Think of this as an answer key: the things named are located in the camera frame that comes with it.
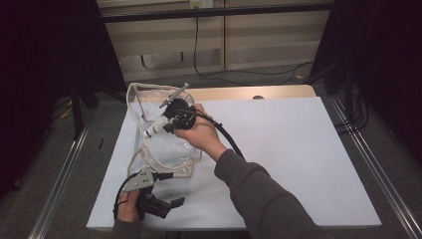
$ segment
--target gray floor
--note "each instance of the gray floor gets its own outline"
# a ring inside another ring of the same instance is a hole
[[[253,69],[255,71],[280,72],[292,66]],[[311,65],[298,69],[295,75],[305,76]],[[276,85],[290,78],[291,75],[259,76],[245,73],[225,73],[226,77],[248,85]],[[300,84],[303,80],[294,77],[289,85]],[[233,87],[235,85],[220,80],[204,80],[197,75],[185,75],[143,81],[160,85],[181,86],[184,82],[192,88]],[[316,93],[323,102],[334,123],[339,122],[330,98],[323,90],[323,83],[315,85]],[[100,106],[95,111],[95,118],[84,146],[75,162],[75,167],[59,207],[51,221],[46,238],[109,238],[109,234],[86,228],[88,218],[100,189],[106,167],[112,154],[113,144],[118,137],[126,107],[107,96],[99,95]],[[84,115],[92,110],[84,109]],[[56,119],[50,127],[43,146],[32,161],[24,177],[22,189],[10,192],[0,202],[0,238],[28,238],[34,223],[49,196],[59,175],[64,160],[73,143],[72,115],[65,119]],[[399,140],[390,136],[389,128],[370,108],[370,119],[362,131],[380,164],[390,177],[398,192],[414,213],[422,221],[422,167]],[[350,159],[355,166],[372,203],[380,216],[382,226],[368,229],[330,229],[337,238],[407,238],[401,222],[385,199],[383,191],[362,160],[360,152],[348,134],[340,136]],[[145,232],[142,238],[164,238],[165,232]]]

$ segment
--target dark gray sweater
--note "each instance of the dark gray sweater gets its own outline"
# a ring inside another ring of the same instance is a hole
[[[214,173],[230,188],[232,201],[253,238],[333,238],[316,226],[298,200],[258,163],[246,162],[228,149]],[[114,222],[112,238],[139,237],[140,223]]]

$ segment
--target person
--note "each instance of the person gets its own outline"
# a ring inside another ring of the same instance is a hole
[[[208,116],[202,105],[194,107]],[[333,238],[314,224],[299,201],[274,181],[264,167],[247,162],[233,149],[228,149],[208,120],[197,118],[192,129],[177,129],[174,133],[215,160],[214,174],[229,187],[231,200],[252,238]],[[139,238],[137,195],[138,191],[120,196],[120,201],[126,202],[119,206],[113,238]]]

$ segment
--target white plastic object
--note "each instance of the white plastic object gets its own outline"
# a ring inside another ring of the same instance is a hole
[[[158,173],[174,172],[174,177],[189,177],[193,164],[201,160],[200,149],[173,133],[143,136],[143,132],[165,111],[166,107],[159,106],[177,90],[178,88],[174,87],[139,83],[129,85],[126,94],[127,108],[139,130],[136,134],[134,155],[127,169],[128,175],[149,166]],[[186,91],[177,97],[186,101],[189,106],[195,103]]]

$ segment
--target white paper sheet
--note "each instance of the white paper sheet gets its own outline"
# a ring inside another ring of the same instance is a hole
[[[202,102],[221,122],[246,160],[263,165],[294,194],[317,225],[366,227],[381,222],[320,98]],[[222,141],[230,146],[222,135]],[[112,206],[133,153],[135,124],[126,115],[87,227],[111,229]],[[214,176],[214,161],[203,154],[191,178],[158,181],[153,193],[170,201],[186,197],[166,219],[146,215],[154,230],[245,228],[227,186]]]

